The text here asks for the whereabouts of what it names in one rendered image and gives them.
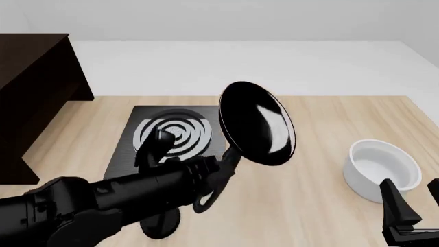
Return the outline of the black frying pan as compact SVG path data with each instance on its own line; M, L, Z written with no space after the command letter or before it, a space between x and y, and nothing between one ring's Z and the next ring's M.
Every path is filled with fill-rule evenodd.
M220 160L203 159L209 173L193 203L196 213L204 213L215 203L242 158L279 166L296 149L296 132L285 107L263 87L233 82L223 90L219 102L219 123L229 147Z

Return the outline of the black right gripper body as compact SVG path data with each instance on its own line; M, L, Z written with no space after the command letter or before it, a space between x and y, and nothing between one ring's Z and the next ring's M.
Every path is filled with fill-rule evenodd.
M387 244L439 244L439 228L414 228L413 226L382 226Z

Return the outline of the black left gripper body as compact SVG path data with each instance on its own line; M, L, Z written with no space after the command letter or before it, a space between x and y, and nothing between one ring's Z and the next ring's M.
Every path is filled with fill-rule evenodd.
M187 200L195 200L196 197L209 195L213 189L207 179L214 172L220 170L216 156L195 156L186 160L191 174L191 185L186 191Z

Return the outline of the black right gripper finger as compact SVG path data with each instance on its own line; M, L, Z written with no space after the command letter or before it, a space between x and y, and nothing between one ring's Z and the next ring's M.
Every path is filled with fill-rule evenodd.
M434 178L430 183L428 183L427 187L436 204L439 206L439 178Z
M379 187L383 203L383 227L414 226L422 220L406 203L392 180L385 178Z

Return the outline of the round black stove knob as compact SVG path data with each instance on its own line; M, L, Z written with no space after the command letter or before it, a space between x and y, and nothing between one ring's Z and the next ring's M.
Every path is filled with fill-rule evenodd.
M173 234L180 223L178 207L150 207L146 217L139 224L143 234L151 239L164 239Z

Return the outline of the flat black stove plate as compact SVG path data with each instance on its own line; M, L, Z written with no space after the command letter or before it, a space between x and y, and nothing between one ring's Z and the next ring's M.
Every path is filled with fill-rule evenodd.
M104 173L105 179L135 174L136 151L154 128L172 133L176 140L160 162L194 156L221 158L226 140L219 123L218 106L134 106Z

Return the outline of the white bowl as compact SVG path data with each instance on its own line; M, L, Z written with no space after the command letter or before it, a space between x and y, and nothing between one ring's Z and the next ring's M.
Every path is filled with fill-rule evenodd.
M382 203L380 184L389 178L401 195L422 181L418 163L401 148L378 139L360 139L348 151L343 168L346 184L359 196Z

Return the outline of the dark brown wooden cabinet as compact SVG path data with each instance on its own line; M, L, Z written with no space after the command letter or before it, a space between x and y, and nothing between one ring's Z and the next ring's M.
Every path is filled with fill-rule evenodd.
M68 101L94 95L68 34L0 34L0 185L36 185L24 154Z

